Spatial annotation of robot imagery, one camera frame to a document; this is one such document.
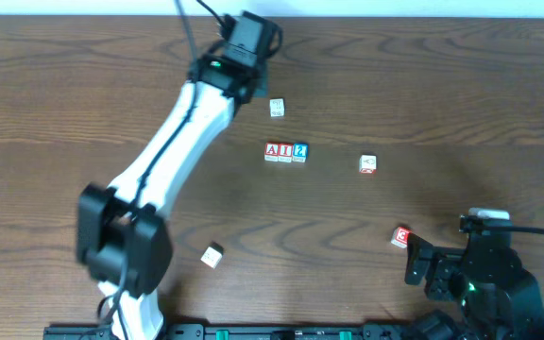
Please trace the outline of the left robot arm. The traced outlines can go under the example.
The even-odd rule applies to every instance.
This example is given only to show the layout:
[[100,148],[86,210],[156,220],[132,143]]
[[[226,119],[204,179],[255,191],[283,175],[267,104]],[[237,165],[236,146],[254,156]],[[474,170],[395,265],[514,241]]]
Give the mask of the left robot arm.
[[225,16],[219,28],[219,41],[191,52],[177,102],[141,154],[108,186],[91,183],[78,198],[76,258],[104,294],[94,334],[160,337],[157,288],[173,256],[167,220],[177,195],[238,110],[265,92],[281,27],[244,11]]

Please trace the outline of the red letter I block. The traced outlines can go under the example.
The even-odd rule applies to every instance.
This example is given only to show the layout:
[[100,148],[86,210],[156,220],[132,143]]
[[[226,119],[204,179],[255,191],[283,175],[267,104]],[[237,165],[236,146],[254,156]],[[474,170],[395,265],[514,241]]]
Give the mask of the red letter I block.
[[278,159],[280,162],[291,162],[293,160],[292,144],[279,144]]

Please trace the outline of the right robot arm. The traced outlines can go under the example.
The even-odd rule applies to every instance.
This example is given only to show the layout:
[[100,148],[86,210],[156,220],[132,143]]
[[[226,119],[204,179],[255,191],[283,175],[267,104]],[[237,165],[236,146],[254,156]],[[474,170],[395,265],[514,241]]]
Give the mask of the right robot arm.
[[414,233],[407,237],[404,281],[426,281],[430,300],[458,304],[463,320],[436,310],[412,322],[403,339],[544,339],[544,305],[536,278],[511,248],[511,234],[544,235],[544,229],[509,220],[460,217],[468,235],[463,249],[433,246]]

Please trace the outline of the blue number 2 block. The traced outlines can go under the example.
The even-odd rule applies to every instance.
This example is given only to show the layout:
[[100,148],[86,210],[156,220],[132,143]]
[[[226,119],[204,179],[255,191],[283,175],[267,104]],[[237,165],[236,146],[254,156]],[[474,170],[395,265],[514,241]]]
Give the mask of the blue number 2 block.
[[306,162],[309,152],[309,146],[306,144],[294,144],[293,145],[293,162]]

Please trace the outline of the red letter A block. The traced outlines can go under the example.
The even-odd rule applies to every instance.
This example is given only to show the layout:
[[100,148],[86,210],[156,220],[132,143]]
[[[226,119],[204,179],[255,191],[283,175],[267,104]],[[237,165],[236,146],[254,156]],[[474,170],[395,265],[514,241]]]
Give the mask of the red letter A block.
[[264,150],[264,159],[267,162],[277,162],[279,160],[279,147],[277,143],[266,143]]

